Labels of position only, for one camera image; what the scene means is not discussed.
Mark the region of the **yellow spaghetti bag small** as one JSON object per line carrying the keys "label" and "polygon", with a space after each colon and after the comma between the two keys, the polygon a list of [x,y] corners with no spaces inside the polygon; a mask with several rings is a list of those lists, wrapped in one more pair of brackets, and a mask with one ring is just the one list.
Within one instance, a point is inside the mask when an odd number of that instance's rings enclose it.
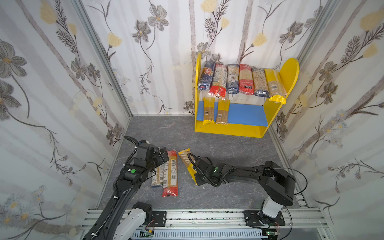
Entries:
{"label": "yellow spaghetti bag small", "polygon": [[178,152],[178,154],[181,157],[183,163],[185,164],[188,172],[190,173],[193,181],[197,185],[196,178],[195,178],[195,174],[197,173],[197,171],[194,170],[193,164],[192,164],[191,160],[188,158],[189,153],[191,153],[191,149],[186,149],[186,150],[182,150],[182,151]]}

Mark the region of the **red clear spaghetti bag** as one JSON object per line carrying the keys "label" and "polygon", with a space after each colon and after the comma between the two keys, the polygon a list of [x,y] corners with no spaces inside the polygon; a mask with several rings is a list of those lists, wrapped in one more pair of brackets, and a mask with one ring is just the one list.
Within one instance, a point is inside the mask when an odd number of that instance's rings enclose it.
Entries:
{"label": "red clear spaghetti bag", "polygon": [[167,151],[169,160],[164,164],[162,197],[178,196],[178,158],[176,151]]}

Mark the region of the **brown spaghetti pack bottom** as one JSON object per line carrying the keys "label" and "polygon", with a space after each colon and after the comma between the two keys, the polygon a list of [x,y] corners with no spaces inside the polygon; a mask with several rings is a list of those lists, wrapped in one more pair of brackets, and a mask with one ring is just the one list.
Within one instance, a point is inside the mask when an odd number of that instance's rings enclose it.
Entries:
{"label": "brown spaghetti pack bottom", "polygon": [[228,115],[229,115],[230,101],[220,99],[218,103],[218,112],[217,112],[217,125],[227,125],[228,124]]}

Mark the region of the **red labelled spaghetti bag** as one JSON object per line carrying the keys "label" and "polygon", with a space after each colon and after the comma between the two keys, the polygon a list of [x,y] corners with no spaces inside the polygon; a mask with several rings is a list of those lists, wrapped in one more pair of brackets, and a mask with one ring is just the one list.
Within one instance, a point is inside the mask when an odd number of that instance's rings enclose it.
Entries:
{"label": "red labelled spaghetti bag", "polygon": [[228,68],[226,65],[216,64],[209,95],[224,100],[227,92]]}

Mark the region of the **dark blue Barilla spaghetti bag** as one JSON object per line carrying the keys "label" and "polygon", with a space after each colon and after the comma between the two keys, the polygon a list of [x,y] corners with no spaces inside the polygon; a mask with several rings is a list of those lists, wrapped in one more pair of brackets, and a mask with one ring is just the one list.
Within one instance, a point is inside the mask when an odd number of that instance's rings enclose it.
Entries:
{"label": "dark blue Barilla spaghetti bag", "polygon": [[214,61],[206,61],[203,67],[201,77],[198,82],[198,89],[201,91],[209,91],[214,77],[216,63]]}

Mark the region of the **red yellow spaghetti bag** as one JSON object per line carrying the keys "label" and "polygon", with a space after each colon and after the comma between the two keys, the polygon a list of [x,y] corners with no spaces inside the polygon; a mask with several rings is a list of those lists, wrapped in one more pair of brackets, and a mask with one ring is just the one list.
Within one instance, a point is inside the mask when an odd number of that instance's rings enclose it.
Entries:
{"label": "red yellow spaghetti bag", "polygon": [[239,64],[239,92],[245,95],[254,94],[254,82],[252,67],[246,64]]}

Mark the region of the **brown blue spaghetti bag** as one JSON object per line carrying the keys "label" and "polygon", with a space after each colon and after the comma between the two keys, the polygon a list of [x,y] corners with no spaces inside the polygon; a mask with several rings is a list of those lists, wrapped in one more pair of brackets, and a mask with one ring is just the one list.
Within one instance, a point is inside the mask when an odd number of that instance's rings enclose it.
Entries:
{"label": "brown blue spaghetti bag", "polygon": [[264,69],[252,67],[254,93],[257,97],[269,98],[269,89]]}

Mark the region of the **blue gold spaghetti bag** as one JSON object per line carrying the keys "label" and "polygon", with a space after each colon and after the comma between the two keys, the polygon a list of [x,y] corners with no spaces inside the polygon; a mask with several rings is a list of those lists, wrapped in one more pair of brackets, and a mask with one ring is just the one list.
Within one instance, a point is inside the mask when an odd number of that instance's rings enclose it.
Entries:
{"label": "blue gold spaghetti bag", "polygon": [[227,93],[236,95],[239,93],[239,65],[227,65]]}

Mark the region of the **large yellow spaghetti bag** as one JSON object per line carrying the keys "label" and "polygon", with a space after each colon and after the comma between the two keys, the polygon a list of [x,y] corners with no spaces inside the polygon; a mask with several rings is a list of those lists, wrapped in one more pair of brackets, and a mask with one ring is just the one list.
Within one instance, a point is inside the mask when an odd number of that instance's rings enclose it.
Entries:
{"label": "large yellow spaghetti bag", "polygon": [[286,104],[286,90],[284,88],[283,82],[281,80],[280,74],[278,71],[273,69],[265,69],[266,80],[269,89],[269,99],[271,102]]}

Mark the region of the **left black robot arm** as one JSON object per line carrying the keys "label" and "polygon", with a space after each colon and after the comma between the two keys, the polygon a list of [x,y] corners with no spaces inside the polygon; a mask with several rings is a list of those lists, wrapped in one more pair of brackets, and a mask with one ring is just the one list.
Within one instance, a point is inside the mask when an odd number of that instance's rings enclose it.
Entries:
{"label": "left black robot arm", "polygon": [[84,240],[113,240],[128,203],[138,192],[143,183],[154,175],[155,169],[170,159],[166,148],[158,148],[145,140],[124,136],[134,144],[134,151],[129,155],[119,176],[113,183],[113,194]]}

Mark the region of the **yellow shelf pink blue boards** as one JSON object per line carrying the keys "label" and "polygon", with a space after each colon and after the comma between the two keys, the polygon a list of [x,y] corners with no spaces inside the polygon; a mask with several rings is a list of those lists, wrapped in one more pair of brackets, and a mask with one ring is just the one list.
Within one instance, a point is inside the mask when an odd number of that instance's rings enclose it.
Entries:
{"label": "yellow shelf pink blue boards", "polygon": [[[273,102],[255,96],[250,97],[249,103],[258,103],[263,105],[241,104],[239,101],[231,100],[229,105],[229,117],[227,125],[203,124],[204,120],[204,97],[208,91],[198,90],[198,80],[202,70],[202,57],[198,54],[196,63],[196,83],[195,83],[195,116],[194,130],[199,133],[220,134],[240,137],[263,138],[267,130],[273,123],[282,108],[282,103]],[[286,97],[294,89],[300,72],[299,61],[294,58],[288,59],[279,74],[283,86],[287,92]]]}

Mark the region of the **clear white spaghetti bag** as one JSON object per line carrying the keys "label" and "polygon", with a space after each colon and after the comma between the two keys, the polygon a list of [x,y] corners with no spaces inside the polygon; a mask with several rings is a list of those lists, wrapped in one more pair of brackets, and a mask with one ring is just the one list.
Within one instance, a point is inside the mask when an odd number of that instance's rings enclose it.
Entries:
{"label": "clear white spaghetti bag", "polygon": [[155,169],[156,174],[152,177],[151,188],[162,188],[164,182],[164,166]]}

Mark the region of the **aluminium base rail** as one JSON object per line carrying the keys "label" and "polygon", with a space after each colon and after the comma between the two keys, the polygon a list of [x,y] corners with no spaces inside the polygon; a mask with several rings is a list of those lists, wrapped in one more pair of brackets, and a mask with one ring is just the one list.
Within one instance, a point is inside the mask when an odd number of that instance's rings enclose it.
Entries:
{"label": "aluminium base rail", "polygon": [[256,210],[161,210],[166,212],[163,227],[142,226],[137,230],[153,234],[155,230],[259,229],[268,240],[334,239],[321,210],[309,207],[303,194],[296,198],[299,207],[283,209],[277,225],[257,227]]}

